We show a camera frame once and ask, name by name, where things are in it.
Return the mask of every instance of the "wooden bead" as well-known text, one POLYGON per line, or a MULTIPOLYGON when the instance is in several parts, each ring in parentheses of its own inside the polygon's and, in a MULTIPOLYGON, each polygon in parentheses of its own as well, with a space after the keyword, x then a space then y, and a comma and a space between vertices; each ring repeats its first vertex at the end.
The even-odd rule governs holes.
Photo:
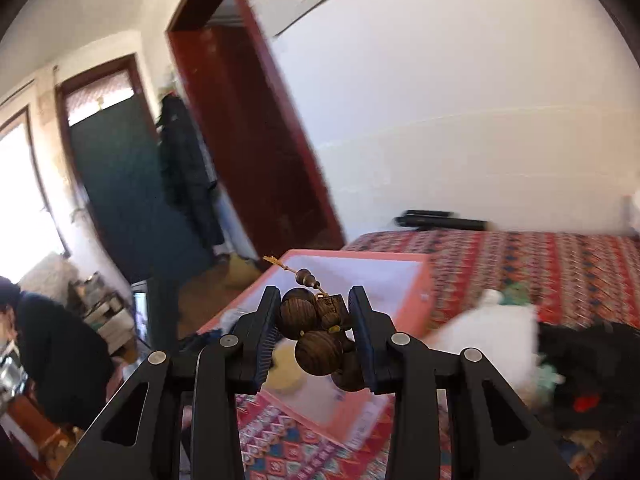
POLYGON ((331 380, 345 392, 357 392, 366 387, 356 351, 343 354, 342 368, 331 374, 331 380))
POLYGON ((340 325, 340 314, 337 312, 328 312, 320 318, 320 326, 323 330, 329 330, 335 325, 340 325))
POLYGON ((301 332, 319 328, 316 307, 307 300, 290 298, 280 304, 276 326, 287 339, 300 339, 301 332))
POLYGON ((340 294, 321 296, 316 299, 316 306, 320 316, 321 326, 328 330, 335 325, 342 325, 349 313, 340 294))
POLYGON ((296 288, 292 288, 288 290, 285 295, 282 297, 282 303, 291 298, 299 298, 300 300, 307 300, 313 306, 316 305, 316 297, 308 288, 302 288, 301 286, 297 286, 296 288))
POLYGON ((309 288, 320 288, 320 282, 309 269, 300 269, 296 272, 296 283, 308 286, 309 288))
POLYGON ((342 346, 324 330, 306 332, 296 343, 296 361, 308 374, 329 375, 342 365, 342 346))

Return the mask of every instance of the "hanging coat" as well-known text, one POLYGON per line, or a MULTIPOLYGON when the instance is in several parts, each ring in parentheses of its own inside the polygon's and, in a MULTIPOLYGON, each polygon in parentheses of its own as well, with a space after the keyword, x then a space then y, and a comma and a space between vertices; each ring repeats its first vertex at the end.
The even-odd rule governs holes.
POLYGON ((213 209, 212 184, 202 158, 198 133, 182 99, 167 95, 162 99, 160 168, 167 202, 179 209, 210 249, 223 244, 225 237, 213 209))

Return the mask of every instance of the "patterned bedspread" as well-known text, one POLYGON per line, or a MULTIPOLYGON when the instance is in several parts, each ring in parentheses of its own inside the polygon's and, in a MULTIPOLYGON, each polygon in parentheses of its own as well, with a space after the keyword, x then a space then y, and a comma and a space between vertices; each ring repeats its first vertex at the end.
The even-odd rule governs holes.
MULTIPOLYGON (((540 317, 583 326, 596 317, 639 326, 640 245, 630 237, 548 233, 382 232, 363 235, 350 251, 431 255, 437 328, 475 305, 485 288, 525 283, 540 317)), ((385 477, 392 410, 369 440, 351 452, 317 436, 265 400, 238 399, 238 426, 249 480, 378 480, 385 477)), ((446 418, 441 418, 441 478, 450 478, 446 418)), ((570 463, 587 478, 605 451, 600 442, 573 452, 570 463)))

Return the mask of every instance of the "person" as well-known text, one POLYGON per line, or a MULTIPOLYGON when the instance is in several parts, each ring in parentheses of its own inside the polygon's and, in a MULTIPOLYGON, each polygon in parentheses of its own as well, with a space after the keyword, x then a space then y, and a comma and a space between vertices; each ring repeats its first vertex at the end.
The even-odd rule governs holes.
POLYGON ((0 338, 14 340, 46 417, 82 430, 106 403, 114 372, 107 343, 59 303, 0 277, 0 338))

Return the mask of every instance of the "wooden bead keychain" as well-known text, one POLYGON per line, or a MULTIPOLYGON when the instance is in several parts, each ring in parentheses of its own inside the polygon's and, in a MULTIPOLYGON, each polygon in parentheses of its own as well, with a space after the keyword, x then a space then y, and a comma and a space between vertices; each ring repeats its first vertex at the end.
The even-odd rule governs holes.
POLYGON ((355 392, 365 387, 355 344, 345 334, 351 319, 340 294, 330 296, 308 269, 295 270, 273 256, 264 259, 295 273, 299 285, 283 297, 276 316, 276 326, 287 339, 296 342, 296 362, 306 373, 331 375, 340 389, 355 392))

